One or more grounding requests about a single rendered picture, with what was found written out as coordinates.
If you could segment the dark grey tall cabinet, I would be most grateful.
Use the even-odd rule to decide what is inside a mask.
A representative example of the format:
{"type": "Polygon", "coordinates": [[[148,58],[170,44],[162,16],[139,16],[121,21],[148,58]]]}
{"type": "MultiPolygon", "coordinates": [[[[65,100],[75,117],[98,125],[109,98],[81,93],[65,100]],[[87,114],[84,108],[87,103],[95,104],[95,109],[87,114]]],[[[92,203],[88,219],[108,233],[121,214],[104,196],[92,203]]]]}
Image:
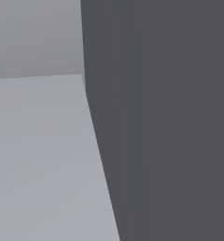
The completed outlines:
{"type": "Polygon", "coordinates": [[[224,241],[224,0],[81,0],[81,11],[120,241],[224,241]]]}

